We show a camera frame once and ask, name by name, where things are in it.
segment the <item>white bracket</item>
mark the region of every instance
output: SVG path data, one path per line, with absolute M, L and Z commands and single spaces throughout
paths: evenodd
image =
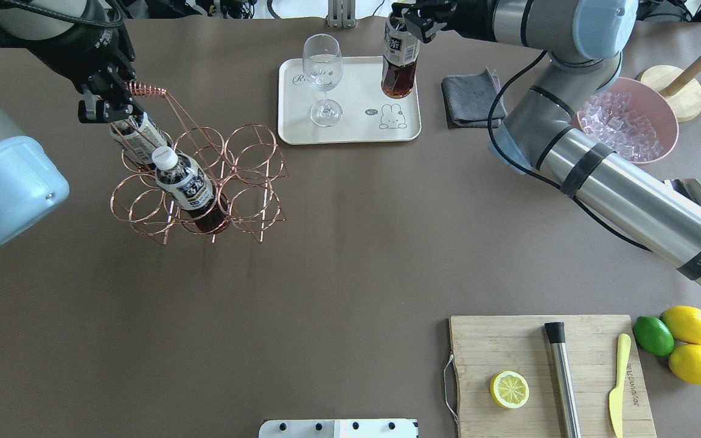
M 356 27 L 356 0 L 329 0 L 329 27 Z
M 411 419 L 269 420 L 259 438 L 418 438 Z

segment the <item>lemon slice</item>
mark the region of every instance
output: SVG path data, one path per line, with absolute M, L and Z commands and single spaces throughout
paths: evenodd
M 492 378 L 492 399 L 503 408 L 516 409 L 529 400 L 529 384 L 518 372 L 502 371 Z

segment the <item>white metal plate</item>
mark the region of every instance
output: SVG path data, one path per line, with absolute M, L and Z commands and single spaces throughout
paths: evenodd
M 417 81 L 402 99 L 380 89 L 382 56 L 343 58 L 343 78 L 328 98 L 339 103 L 343 117 L 334 127 L 318 127 L 310 107 L 323 98 L 304 80 L 301 59 L 281 64 L 278 74 L 277 133 L 288 144 L 411 141 L 420 133 Z
M 417 437 L 418 421 L 412 419 L 270 420 L 259 429 L 259 438 Z

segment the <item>ice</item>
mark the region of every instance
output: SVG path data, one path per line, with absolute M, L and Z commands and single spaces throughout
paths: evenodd
M 612 147 L 629 161 L 644 162 L 659 158 L 664 148 L 654 126 L 645 114 L 630 109 L 631 92 L 593 94 L 578 111 L 578 119 L 587 136 Z

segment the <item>round wooden disc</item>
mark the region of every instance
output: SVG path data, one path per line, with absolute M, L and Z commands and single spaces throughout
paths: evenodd
M 654 66 L 640 73 L 637 80 L 660 92 L 682 72 L 683 69 L 674 66 Z M 679 92 L 664 99 L 670 104 L 678 122 L 687 122 L 701 112 L 701 85 L 693 78 Z

